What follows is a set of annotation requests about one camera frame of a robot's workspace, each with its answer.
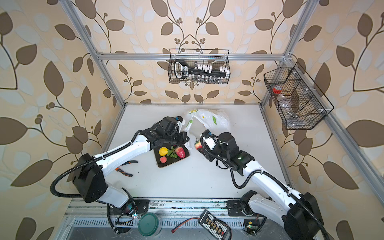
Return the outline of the pink fake peach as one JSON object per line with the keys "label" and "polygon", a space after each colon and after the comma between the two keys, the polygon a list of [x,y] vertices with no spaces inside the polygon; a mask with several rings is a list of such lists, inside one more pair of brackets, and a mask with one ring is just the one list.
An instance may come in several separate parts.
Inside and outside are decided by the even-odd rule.
{"label": "pink fake peach", "polygon": [[162,164],[165,164],[166,162],[167,162],[167,157],[166,156],[163,156],[163,157],[161,157],[160,158],[160,162],[162,163]]}

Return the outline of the yellow fake lemon with leaves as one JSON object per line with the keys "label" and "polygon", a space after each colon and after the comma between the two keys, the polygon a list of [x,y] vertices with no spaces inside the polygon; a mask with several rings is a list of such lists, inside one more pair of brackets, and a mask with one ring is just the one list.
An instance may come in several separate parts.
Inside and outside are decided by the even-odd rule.
{"label": "yellow fake lemon with leaves", "polygon": [[175,149],[171,147],[171,149],[167,149],[166,147],[162,147],[159,149],[159,155],[161,157],[170,156],[171,158],[177,158],[178,155],[175,152]]}

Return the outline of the red fake strawberry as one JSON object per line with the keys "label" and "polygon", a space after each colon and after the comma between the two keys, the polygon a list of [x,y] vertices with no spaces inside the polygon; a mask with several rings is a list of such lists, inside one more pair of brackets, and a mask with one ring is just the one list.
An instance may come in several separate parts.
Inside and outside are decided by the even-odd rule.
{"label": "red fake strawberry", "polygon": [[180,159],[184,159],[186,157],[186,153],[185,153],[185,150],[183,147],[177,147],[175,149],[175,153],[176,155],[180,158]]}

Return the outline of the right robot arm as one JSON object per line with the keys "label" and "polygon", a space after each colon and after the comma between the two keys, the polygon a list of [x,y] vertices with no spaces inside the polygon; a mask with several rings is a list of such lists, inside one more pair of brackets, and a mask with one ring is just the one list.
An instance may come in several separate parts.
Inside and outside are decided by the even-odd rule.
{"label": "right robot arm", "polygon": [[312,240],[318,232],[325,240],[330,239],[316,198],[294,190],[266,171],[252,155],[239,149],[231,133],[216,136],[206,130],[200,143],[209,161],[223,163],[222,169],[230,171],[235,188],[241,190],[253,182],[267,194],[266,198],[256,191],[244,194],[244,215],[260,214],[274,221],[292,240]]}

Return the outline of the white plastic bag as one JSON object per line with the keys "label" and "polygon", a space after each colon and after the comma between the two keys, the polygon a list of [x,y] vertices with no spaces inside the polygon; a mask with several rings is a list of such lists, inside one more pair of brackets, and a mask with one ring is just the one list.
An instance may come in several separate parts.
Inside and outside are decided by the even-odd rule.
{"label": "white plastic bag", "polygon": [[181,131],[186,132],[190,140],[185,144],[187,150],[192,150],[203,132],[208,130],[214,135],[231,131],[229,116],[224,110],[192,109],[184,115]]}

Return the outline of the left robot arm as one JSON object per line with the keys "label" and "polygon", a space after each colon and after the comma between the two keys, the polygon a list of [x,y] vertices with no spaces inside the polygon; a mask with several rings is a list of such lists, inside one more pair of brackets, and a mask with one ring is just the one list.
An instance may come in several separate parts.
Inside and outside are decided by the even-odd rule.
{"label": "left robot arm", "polygon": [[[86,203],[110,204],[123,212],[133,207],[133,197],[127,190],[117,189],[106,182],[105,177],[116,168],[135,157],[150,152],[165,144],[183,146],[189,141],[186,132],[180,130],[186,121],[181,117],[165,117],[145,130],[138,130],[131,141],[105,153],[82,155],[76,165],[59,175],[51,184],[51,193],[60,198],[82,198]],[[56,185],[67,175],[73,175],[72,182],[77,194],[64,194]]]}

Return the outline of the red yellow fake apple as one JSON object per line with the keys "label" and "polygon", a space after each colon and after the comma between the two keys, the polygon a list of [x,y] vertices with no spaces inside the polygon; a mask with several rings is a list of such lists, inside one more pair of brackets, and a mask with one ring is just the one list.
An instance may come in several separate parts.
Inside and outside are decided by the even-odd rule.
{"label": "red yellow fake apple", "polygon": [[195,143],[195,148],[198,150],[198,149],[201,149],[203,146],[202,146],[202,144],[201,144],[201,142],[200,141],[198,141],[198,142],[196,142]]}

